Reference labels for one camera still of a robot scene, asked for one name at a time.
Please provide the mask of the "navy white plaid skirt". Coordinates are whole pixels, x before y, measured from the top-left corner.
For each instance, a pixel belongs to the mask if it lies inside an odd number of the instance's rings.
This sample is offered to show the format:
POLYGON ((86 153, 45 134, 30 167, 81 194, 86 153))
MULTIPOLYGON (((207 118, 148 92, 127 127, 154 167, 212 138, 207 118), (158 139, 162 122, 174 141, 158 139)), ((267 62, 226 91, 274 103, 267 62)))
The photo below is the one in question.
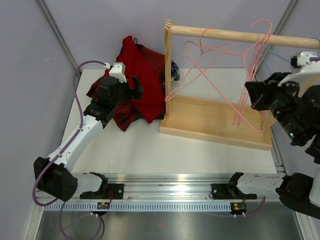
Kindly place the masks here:
MULTIPOLYGON (((181 79, 180 69, 178 65, 172 60, 171 61, 171 77, 170 82, 179 81, 181 79)), ((160 74, 160 86, 162 90, 165 90, 165 71, 163 70, 160 74)))

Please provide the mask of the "plain red skirt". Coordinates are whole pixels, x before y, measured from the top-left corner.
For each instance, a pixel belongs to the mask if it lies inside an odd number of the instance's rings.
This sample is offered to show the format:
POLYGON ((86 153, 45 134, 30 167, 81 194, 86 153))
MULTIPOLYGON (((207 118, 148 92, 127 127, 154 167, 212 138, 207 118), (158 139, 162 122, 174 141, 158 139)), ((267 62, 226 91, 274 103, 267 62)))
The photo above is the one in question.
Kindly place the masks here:
POLYGON ((134 43, 129 35, 122 40, 116 61, 124 63, 125 76, 137 77, 144 89, 142 99, 124 101, 118 106, 113 118, 116 125, 126 131, 138 119, 144 119, 149 124, 154 120, 162 120, 166 111, 166 94, 162 86, 165 55, 134 43))

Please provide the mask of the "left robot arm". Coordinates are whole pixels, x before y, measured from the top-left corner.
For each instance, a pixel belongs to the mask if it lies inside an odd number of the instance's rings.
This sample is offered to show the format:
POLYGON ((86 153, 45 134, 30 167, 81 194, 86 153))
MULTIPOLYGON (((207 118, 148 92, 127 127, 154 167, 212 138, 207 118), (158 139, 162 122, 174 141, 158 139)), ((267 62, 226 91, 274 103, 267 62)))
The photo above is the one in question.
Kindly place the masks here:
POLYGON ((72 134, 47 158, 38 157, 34 161, 32 198, 37 205, 43 206, 35 196, 37 190, 63 202, 75 194, 80 194, 81 199, 102 199, 109 195, 105 175, 89 172, 74 176, 72 170, 82 152, 115 116, 116 108, 122 102, 142 99, 143 91, 136 76, 125 82, 114 76, 101 78, 72 134))

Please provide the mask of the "red black plaid skirt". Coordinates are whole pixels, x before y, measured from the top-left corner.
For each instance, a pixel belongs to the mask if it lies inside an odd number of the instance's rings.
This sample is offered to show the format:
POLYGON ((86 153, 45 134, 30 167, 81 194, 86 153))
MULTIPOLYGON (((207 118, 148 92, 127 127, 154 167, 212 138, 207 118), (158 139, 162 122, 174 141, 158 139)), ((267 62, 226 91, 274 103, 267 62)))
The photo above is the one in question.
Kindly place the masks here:
MULTIPOLYGON (((86 96, 89 98, 93 98, 96 91, 98 90, 98 85, 101 82, 103 78, 99 78, 97 81, 95 81, 88 92, 86 93, 86 96)), ((125 132, 127 128, 130 126, 131 123, 141 119, 142 116, 137 110, 137 108, 129 101, 123 101, 115 110, 115 115, 113 117, 116 125, 125 132)))

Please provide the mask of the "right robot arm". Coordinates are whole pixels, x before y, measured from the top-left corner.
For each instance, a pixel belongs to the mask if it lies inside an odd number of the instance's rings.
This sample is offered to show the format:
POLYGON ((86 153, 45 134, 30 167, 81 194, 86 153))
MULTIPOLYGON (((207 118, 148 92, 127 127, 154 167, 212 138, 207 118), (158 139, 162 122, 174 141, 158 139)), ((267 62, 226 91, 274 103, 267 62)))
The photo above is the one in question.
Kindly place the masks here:
POLYGON ((252 109, 269 110, 291 140, 291 146, 303 147, 312 141, 305 153, 314 158, 315 175, 294 173, 262 177, 235 172, 226 184, 226 190, 232 198, 250 194, 278 197, 287 208, 319 219, 320 87, 312 85, 299 96, 297 81, 281 82, 291 75, 290 72, 276 72, 264 81, 248 81, 244 86, 252 109))

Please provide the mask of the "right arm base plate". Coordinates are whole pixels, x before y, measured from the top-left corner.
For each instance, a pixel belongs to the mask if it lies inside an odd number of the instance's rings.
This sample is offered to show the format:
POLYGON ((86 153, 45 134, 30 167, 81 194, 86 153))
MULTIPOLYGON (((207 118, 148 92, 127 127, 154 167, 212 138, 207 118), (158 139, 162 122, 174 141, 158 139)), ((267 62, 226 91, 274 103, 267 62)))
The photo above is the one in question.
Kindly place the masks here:
POLYGON ((226 183, 212 183, 209 197, 214 200, 235 200, 237 196, 232 196, 226 183))

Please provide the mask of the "red polka dot skirt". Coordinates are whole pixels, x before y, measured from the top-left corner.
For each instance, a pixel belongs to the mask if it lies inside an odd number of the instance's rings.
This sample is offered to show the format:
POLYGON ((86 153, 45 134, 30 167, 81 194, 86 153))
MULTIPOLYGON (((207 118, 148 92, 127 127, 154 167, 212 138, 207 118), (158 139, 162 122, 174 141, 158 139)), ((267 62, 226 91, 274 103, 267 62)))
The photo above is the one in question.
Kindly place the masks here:
POLYGON ((165 56, 141 45, 128 43, 122 46, 117 62, 125 64, 125 76, 137 77, 143 86, 143 98, 132 103, 148 122, 165 111, 165 90, 160 75, 165 70, 165 56))

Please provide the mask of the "light blue wire hanger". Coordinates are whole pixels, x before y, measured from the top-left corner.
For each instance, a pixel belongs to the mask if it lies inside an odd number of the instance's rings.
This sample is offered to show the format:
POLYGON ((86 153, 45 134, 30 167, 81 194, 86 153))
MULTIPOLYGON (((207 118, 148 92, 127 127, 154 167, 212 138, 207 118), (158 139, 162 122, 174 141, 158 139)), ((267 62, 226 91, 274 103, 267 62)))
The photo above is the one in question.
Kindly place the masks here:
POLYGON ((291 67, 291 57, 299 55, 301 52, 317 52, 320 54, 320 48, 296 48, 288 46, 272 45, 267 50, 267 55, 262 58, 262 64, 258 71, 257 78, 263 81, 276 72, 292 72, 295 69, 291 67))

